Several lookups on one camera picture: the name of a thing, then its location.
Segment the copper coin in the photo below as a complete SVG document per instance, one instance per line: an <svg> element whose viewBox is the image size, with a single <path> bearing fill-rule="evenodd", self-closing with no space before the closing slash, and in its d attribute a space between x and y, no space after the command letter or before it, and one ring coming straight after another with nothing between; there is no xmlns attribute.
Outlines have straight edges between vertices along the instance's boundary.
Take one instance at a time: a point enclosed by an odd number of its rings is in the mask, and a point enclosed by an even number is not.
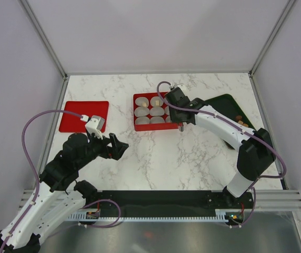
<svg viewBox="0 0 301 253"><path fill-rule="evenodd" d="M235 119L236 119L236 121L238 122L238 121L240 121L242 118L243 118L243 117L242 117L241 115L237 115Z"/></svg>

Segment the red box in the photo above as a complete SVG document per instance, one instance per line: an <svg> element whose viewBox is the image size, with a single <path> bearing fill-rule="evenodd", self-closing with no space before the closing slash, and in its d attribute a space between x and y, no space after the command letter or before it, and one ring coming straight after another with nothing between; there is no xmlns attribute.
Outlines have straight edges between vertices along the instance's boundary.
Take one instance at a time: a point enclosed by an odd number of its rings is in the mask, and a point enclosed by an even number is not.
<svg viewBox="0 0 301 253"><path fill-rule="evenodd" d="M165 97L165 94L167 94L167 92L160 92L160 94L162 95L162 97ZM135 131L154 131L154 130L167 130L167 129L178 129L178 124L177 123L158 123L158 124L143 124L143 125L136 125L135 124L135 120L137 119L137 117L134 114L135 109L137 109L139 106L136 105L135 100L139 97L145 97L149 100L149 106L148 108L151 109L151 98L157 96L157 93L139 93L139 94L134 94L133 95L133 116L134 116L134 121L133 121L133 125L134 125L134 129ZM164 103L161 106L163 109L165 109L167 107L167 105ZM164 120L166 120L166 117L168 115L165 114L162 116L162 118Z"/></svg>
<svg viewBox="0 0 301 253"><path fill-rule="evenodd" d="M108 101L67 101L64 110L87 115L90 118L93 115L102 117L105 120L103 128L101 129L103 133L106 129L108 106ZM86 122L81 121L78 117L64 113L59 131L61 133L86 133L85 124Z"/></svg>

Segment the white wall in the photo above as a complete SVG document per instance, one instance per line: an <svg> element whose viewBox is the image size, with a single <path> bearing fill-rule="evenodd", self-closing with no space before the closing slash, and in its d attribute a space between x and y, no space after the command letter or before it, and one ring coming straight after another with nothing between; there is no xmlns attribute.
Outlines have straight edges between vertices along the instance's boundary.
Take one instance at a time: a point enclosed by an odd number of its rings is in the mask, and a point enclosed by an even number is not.
<svg viewBox="0 0 301 253"><path fill-rule="evenodd" d="M301 192L301 1L256 73L276 145L288 165L287 182Z"/></svg>
<svg viewBox="0 0 301 253"><path fill-rule="evenodd" d="M24 124L51 109L62 78L17 0L0 0L0 229L16 214L33 182L21 146ZM27 146L38 162L49 117L33 122Z"/></svg>
<svg viewBox="0 0 301 253"><path fill-rule="evenodd" d="M67 73L249 71L287 0L29 0Z"/></svg>

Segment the white robotic arm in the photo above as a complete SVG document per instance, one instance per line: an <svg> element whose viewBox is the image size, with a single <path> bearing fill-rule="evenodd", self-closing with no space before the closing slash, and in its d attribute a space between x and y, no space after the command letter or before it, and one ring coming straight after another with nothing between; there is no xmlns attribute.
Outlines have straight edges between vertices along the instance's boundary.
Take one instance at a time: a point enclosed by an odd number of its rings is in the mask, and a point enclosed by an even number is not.
<svg viewBox="0 0 301 253"><path fill-rule="evenodd" d="M97 189L85 180L77 182L74 190L54 207L51 205L78 178L78 171L96 159L119 160L128 144L118 141L115 134L106 138L101 133L104 119L83 115L87 136L71 134L56 157L49 162L39 176L39 193L34 193L15 219L0 231L0 247L5 244L6 253L37 253L41 244L72 213L97 200Z"/></svg>
<svg viewBox="0 0 301 253"><path fill-rule="evenodd" d="M225 187L225 193L231 194L234 198L239 198L275 161L276 157L269 149L244 134L246 132L254 135L272 147L270 135L266 130L259 129L256 131L240 125L222 115L201 99L196 98L191 101L179 87L171 89L165 95L165 98L170 105L176 107L169 108L172 122L192 123L205 128L229 143L238 152L238 172Z"/></svg>

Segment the white marble surface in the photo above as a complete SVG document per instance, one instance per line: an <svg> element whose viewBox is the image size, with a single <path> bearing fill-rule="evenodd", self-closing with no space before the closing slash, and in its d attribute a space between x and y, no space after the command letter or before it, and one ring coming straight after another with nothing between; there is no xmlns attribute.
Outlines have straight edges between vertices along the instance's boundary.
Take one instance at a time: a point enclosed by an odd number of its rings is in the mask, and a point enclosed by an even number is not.
<svg viewBox="0 0 301 253"><path fill-rule="evenodd" d="M135 132L135 93L156 92L160 81L184 83L190 99L209 99L229 93L255 128L262 119L247 74L149 74L71 76L66 101L109 101L105 135L115 133L129 148L119 161L97 158L79 173L100 190L222 190L236 172L237 152L208 130L185 125L185 131ZM161 91L168 91L163 85ZM54 135L49 161L62 148L68 133ZM265 174L277 175L275 165ZM278 179L261 179L256 189L281 189Z"/></svg>

